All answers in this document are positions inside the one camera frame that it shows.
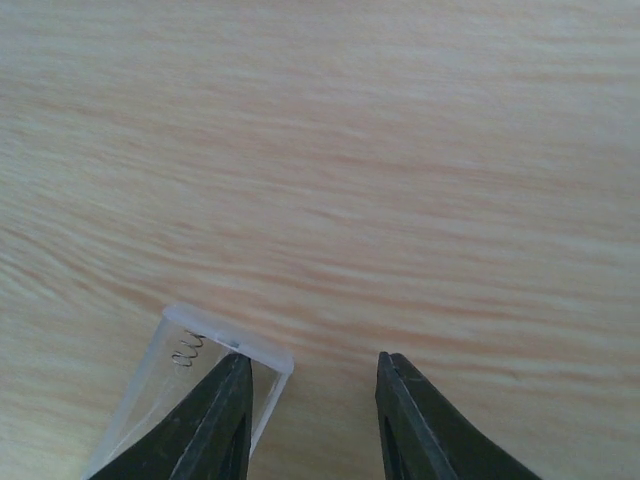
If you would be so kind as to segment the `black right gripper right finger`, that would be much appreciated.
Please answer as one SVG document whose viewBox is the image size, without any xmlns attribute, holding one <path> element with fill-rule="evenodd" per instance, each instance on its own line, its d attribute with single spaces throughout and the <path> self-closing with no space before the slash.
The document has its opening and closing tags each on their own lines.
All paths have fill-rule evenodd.
<svg viewBox="0 0 640 480">
<path fill-rule="evenodd" d="M 387 479 L 536 479 L 400 353 L 382 352 L 375 400 Z"/>
</svg>

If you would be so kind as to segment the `clear led string lights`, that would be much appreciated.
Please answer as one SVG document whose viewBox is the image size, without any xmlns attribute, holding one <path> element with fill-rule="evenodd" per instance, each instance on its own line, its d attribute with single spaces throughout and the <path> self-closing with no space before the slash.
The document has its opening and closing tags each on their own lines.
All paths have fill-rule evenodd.
<svg viewBox="0 0 640 480">
<path fill-rule="evenodd" d="M 285 347 L 238 320 L 178 303 L 163 310 L 162 320 L 83 477 L 90 478 L 142 438 L 232 353 L 251 359 L 249 453 L 253 454 L 294 371 L 294 357 Z"/>
</svg>

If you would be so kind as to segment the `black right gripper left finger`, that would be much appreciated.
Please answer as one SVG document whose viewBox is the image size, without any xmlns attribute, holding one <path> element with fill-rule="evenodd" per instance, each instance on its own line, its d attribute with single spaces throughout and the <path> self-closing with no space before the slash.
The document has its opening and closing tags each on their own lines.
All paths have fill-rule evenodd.
<svg viewBox="0 0 640 480">
<path fill-rule="evenodd" d="M 245 479 L 253 412 L 249 357 L 225 356 L 146 435 L 94 479 Z"/>
</svg>

